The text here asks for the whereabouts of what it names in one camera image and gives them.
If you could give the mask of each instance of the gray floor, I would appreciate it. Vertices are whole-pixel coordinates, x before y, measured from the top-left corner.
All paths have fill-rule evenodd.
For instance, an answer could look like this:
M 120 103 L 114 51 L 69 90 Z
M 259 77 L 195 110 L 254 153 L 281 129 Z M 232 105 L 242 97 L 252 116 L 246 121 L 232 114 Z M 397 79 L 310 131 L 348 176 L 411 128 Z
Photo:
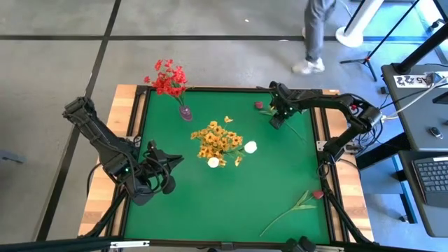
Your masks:
M 358 4 L 345 2 L 353 13 Z M 102 35 L 113 3 L 114 0 L 0 1 L 0 35 Z M 305 1 L 294 0 L 123 0 L 112 34 L 298 35 L 304 7 Z M 408 7 L 406 3 L 385 3 L 365 35 L 385 35 Z M 325 35 L 333 36 L 336 28 L 348 20 L 348 13 L 338 4 Z M 413 10 L 393 35 L 423 34 L 419 14 Z M 83 95 L 100 43 L 0 40 L 0 149 L 28 159 L 25 164 L 0 163 L 0 243 L 32 240 L 71 129 L 61 116 L 63 107 Z M 380 105 L 384 96 L 378 94 L 378 89 L 383 83 L 373 82 L 368 69 L 360 64 L 338 63 L 364 57 L 375 46 L 376 43 L 365 43 L 353 49 L 327 41 L 323 52 L 325 72 L 304 77 L 290 71 L 291 65 L 304 57 L 302 42 L 110 41 L 92 98 L 99 117 L 106 120 L 117 84 L 142 84 L 143 76 L 153 74 L 156 60 L 173 58 L 184 66 L 191 85 L 253 87 L 281 81 L 292 88 L 353 92 Z M 372 58 L 378 77 L 381 65 L 403 60 L 417 46 L 384 44 Z M 432 52 L 421 63 L 426 62 L 440 61 Z M 385 141 L 400 130 L 397 120 L 388 122 L 380 140 Z M 80 138 L 50 239 L 76 236 L 85 203 L 85 180 L 96 158 L 94 148 Z M 394 216 L 378 210 L 403 211 L 396 199 L 367 196 L 366 200 L 378 242 L 416 248 L 424 245 L 438 251 L 443 245 L 448 246 L 446 239 L 429 238 L 422 226 L 397 223 Z M 388 226 L 387 231 L 382 228 L 384 225 Z M 415 231 L 403 236 L 403 230 Z

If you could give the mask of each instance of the green felt mat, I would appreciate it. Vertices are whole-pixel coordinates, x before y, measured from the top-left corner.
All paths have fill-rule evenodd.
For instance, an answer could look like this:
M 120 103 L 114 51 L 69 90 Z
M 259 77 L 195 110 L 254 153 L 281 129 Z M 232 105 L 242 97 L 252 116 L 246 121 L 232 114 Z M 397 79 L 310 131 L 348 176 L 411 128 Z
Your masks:
M 162 193 L 143 206 L 131 203 L 126 238 L 175 239 L 229 242 L 285 242 L 302 235 L 320 244 L 328 243 L 323 201 L 311 200 L 316 209 L 294 211 L 260 233 L 278 215 L 290 209 L 304 191 L 320 190 L 316 174 L 316 149 L 310 113 L 296 113 L 289 124 L 306 139 L 303 142 L 289 127 L 274 129 L 270 117 L 259 113 L 254 101 L 270 102 L 267 93 L 187 92 L 193 120 L 183 121 L 179 105 L 166 95 L 150 95 L 143 131 L 142 151 L 154 139 L 168 154 L 181 154 L 172 172 L 176 189 Z M 258 149 L 236 167 L 227 157 L 224 168 L 210 168 L 199 159 L 198 140 L 190 133 L 205 128 L 211 120 L 227 130 L 254 140 Z

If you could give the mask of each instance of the white sneaker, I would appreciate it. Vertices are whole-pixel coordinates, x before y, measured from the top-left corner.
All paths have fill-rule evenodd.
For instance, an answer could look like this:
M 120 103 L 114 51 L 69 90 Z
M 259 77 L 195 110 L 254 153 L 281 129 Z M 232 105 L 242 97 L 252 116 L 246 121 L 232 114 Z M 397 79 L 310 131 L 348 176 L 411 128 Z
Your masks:
M 315 63 L 304 60 L 293 66 L 293 72 L 301 74 L 320 73 L 323 70 L 325 70 L 325 66 L 322 63 L 321 58 L 318 58 Z

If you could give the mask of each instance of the tripod stand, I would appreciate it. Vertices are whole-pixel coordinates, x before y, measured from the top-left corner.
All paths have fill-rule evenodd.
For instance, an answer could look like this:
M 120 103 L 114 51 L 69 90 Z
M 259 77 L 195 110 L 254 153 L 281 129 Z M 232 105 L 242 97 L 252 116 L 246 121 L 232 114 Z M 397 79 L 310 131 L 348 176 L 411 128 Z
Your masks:
M 389 33 L 379 42 L 377 47 L 373 49 L 372 52 L 367 53 L 367 57 L 363 59 L 349 59 L 349 60 L 343 60 L 340 62 L 340 64 L 346 64 L 346 63 L 361 63 L 363 65 L 367 64 L 367 67 L 370 69 L 370 73 L 372 73 L 373 80 L 377 82 L 377 75 L 373 71 L 372 64 L 370 63 L 370 58 L 376 53 L 376 51 L 379 49 L 379 47 L 386 41 L 386 39 L 392 34 L 392 32 L 397 28 L 397 26 L 406 18 L 407 14 L 409 14 L 414 6 L 419 2 L 420 0 L 415 0 L 415 2 L 411 5 L 411 7 L 406 11 L 406 13 L 400 18 L 400 20 L 392 27 L 392 29 L 389 31 Z

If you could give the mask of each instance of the white flower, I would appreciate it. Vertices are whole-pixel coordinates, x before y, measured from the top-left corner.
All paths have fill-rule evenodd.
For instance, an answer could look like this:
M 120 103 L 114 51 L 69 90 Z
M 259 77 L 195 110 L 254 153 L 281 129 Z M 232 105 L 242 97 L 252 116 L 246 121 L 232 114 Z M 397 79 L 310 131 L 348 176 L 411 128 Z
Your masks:
M 219 165 L 219 159 L 217 157 L 211 157 L 209 159 L 209 161 L 207 162 L 207 164 L 211 167 L 211 168 L 217 168 Z
M 246 151 L 249 154 L 254 153 L 256 150 L 257 150 L 257 143 L 254 141 L 250 141 L 246 143 L 246 145 L 244 146 L 244 151 Z

